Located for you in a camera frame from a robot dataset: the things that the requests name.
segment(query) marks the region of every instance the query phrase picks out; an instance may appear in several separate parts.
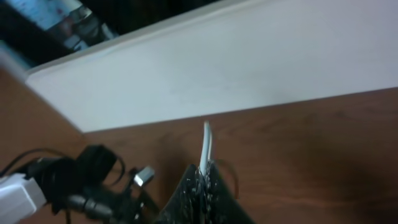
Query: white panel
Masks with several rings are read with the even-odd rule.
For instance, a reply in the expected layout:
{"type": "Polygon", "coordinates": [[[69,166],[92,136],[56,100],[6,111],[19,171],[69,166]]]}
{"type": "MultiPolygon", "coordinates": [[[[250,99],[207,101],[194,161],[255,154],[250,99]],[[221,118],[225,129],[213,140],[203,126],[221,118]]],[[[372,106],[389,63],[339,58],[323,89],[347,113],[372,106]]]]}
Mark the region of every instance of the white panel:
{"type": "Polygon", "coordinates": [[[398,86],[396,0],[251,3],[28,85],[83,132],[398,86]]]}

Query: wooden floor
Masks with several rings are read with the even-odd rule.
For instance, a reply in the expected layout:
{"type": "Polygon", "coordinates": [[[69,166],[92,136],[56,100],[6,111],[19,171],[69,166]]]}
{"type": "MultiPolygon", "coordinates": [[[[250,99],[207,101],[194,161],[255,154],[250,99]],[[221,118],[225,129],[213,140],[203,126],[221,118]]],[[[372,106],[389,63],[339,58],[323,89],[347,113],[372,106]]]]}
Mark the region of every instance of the wooden floor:
{"type": "MultiPolygon", "coordinates": [[[[398,88],[101,131],[83,139],[30,92],[4,75],[0,81],[1,148],[8,159],[33,147],[77,155],[86,142],[103,143],[128,167],[155,168],[147,189],[163,206],[186,166],[199,163],[203,122],[209,120],[215,156],[236,169],[238,201],[256,223],[398,222],[398,88]]],[[[62,218],[44,210],[24,223],[63,223],[62,218]]],[[[76,216],[74,223],[86,221],[76,216]]]]}

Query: brown wooden surface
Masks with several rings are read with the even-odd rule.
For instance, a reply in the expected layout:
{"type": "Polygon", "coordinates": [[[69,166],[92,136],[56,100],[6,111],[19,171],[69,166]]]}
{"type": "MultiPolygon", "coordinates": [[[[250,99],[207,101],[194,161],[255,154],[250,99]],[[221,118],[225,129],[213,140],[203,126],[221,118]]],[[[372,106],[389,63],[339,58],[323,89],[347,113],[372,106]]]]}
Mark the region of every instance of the brown wooden surface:
{"type": "Polygon", "coordinates": [[[203,121],[257,223],[397,223],[398,88],[87,134],[129,167],[151,165],[165,205],[198,164],[203,121]]]}

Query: silver connector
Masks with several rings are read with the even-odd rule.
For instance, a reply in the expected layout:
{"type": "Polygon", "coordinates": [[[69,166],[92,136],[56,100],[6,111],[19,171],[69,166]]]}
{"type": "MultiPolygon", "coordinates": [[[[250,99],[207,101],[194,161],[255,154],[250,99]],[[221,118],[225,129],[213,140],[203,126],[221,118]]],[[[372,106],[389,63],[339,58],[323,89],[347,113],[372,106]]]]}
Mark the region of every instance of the silver connector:
{"type": "Polygon", "coordinates": [[[134,183],[136,183],[139,187],[143,187],[148,184],[154,176],[155,171],[150,166],[147,166],[136,174],[134,177],[134,183]]]}

